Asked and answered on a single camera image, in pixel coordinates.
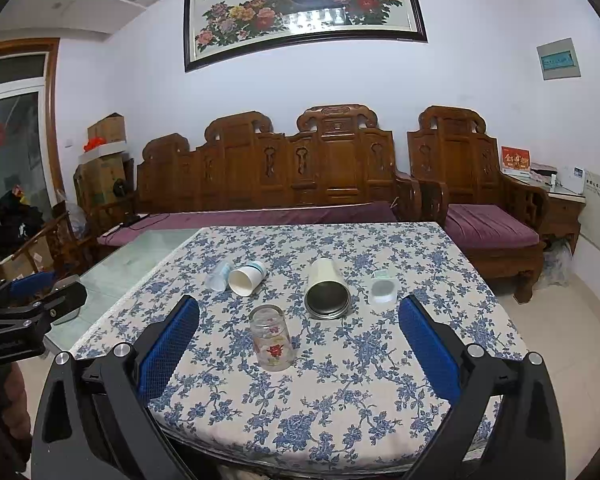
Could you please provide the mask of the stacked cardboard boxes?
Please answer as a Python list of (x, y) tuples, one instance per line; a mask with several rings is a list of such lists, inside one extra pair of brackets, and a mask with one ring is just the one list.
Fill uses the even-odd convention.
[(87, 141), (73, 181), (78, 205), (87, 214), (132, 193), (133, 159), (121, 114), (109, 114), (87, 128)]

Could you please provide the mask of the wooden chair at left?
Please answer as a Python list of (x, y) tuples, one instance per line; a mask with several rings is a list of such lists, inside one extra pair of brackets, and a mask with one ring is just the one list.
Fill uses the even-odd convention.
[(86, 272), (94, 262), (96, 238), (79, 238), (68, 212), (47, 222), (44, 228), (14, 254), (0, 260), (0, 280), (15, 280), (31, 274), (54, 272), (56, 278)]

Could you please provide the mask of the clear glass with red flowers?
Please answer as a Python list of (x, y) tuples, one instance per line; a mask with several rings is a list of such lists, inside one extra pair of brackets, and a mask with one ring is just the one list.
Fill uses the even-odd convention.
[(249, 315), (249, 324), (260, 367), (268, 372), (281, 372), (294, 364), (294, 347), (281, 308), (274, 304), (256, 307)]

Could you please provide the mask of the carved wooden sofa bench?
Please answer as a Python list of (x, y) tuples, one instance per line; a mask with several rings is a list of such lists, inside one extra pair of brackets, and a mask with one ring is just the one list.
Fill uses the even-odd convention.
[(177, 214), (384, 202), (396, 220), (416, 221), (422, 193), (396, 168), (391, 132), (362, 104), (314, 106), (285, 136), (271, 119), (245, 112), (215, 119), (204, 144), (178, 133), (150, 141), (137, 186), (122, 200), (87, 215), (99, 233), (126, 214)]

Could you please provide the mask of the framed peony flower painting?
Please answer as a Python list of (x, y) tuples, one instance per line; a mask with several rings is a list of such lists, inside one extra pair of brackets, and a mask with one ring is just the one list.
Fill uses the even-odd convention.
[(418, 0), (184, 0), (184, 67), (313, 41), (427, 39)]

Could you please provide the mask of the blue floral tablecloth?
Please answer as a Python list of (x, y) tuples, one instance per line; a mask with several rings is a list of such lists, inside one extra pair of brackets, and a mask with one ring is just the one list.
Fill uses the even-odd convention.
[[(319, 320), (304, 305), (309, 268), (329, 258), (346, 281), (345, 316)], [(233, 270), (261, 261), (268, 274), (248, 297), (206, 279), (222, 260)], [(200, 307), (198, 330), (163, 396), (156, 421), (192, 448), (247, 465), (326, 479), (404, 471), (434, 435), (449, 405), (434, 395), (400, 331), (395, 304), (375, 306), (376, 271), (400, 282), (437, 321), (491, 356), (527, 348), (494, 293), (434, 223), (215, 226), (200, 230), (129, 290), (74, 344), (79, 359), (134, 341), (181, 299)], [(294, 364), (260, 367), (249, 315), (282, 309)]]

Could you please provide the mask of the white box on side table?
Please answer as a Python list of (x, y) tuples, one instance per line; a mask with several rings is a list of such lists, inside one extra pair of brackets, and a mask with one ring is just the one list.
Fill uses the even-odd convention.
[(571, 193), (582, 195), (585, 188), (586, 171), (578, 166), (562, 166), (557, 171), (559, 185)]

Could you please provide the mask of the white paper cup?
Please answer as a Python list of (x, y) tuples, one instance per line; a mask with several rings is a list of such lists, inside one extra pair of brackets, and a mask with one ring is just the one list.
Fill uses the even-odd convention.
[(228, 286), (238, 296), (250, 296), (265, 280), (266, 266), (261, 261), (249, 261), (228, 274)]

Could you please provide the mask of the cream steel thermos cup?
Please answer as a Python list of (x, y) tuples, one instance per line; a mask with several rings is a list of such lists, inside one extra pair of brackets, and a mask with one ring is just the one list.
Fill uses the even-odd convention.
[(304, 305), (309, 315), (319, 320), (336, 320), (350, 308), (351, 294), (337, 266), (329, 258), (318, 258), (310, 265)]

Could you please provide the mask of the small clear plastic cup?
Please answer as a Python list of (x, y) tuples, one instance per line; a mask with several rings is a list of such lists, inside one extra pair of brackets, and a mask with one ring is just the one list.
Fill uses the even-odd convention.
[(228, 260), (220, 261), (206, 279), (206, 286), (212, 292), (224, 292), (227, 289), (228, 276), (233, 270), (233, 263)]

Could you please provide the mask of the wooden side table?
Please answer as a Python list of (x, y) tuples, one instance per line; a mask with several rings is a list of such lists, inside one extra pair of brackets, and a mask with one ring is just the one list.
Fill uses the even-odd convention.
[(579, 217), (585, 207), (584, 198), (543, 191), (539, 185), (528, 185), (524, 198), (524, 223), (539, 234), (545, 247), (565, 242), (574, 254), (581, 231)]

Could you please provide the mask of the purple bench cushion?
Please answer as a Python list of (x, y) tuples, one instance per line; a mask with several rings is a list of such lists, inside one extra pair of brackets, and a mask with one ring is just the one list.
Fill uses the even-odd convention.
[(130, 226), (119, 224), (102, 234), (99, 245), (121, 247), (149, 231), (199, 230), (210, 226), (295, 226), (296, 224), (396, 222), (386, 202), (273, 209), (148, 214)]

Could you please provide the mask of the translucent square plastic cup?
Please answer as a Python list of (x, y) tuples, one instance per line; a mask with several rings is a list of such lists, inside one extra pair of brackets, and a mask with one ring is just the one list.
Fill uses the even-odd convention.
[(370, 280), (368, 298), (375, 306), (386, 306), (398, 301), (400, 282), (394, 276), (390, 276), (386, 270), (376, 271)]

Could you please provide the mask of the grey wall electrical panel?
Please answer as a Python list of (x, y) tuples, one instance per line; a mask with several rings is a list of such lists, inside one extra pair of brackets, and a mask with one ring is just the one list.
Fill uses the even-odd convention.
[(580, 65), (571, 38), (542, 44), (536, 48), (544, 80), (579, 78)]

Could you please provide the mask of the red gift box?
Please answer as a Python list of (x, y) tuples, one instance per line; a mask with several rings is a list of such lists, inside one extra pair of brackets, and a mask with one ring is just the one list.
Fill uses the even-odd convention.
[(529, 171), (531, 166), (530, 152), (523, 148), (503, 146), (501, 162), (505, 170)]

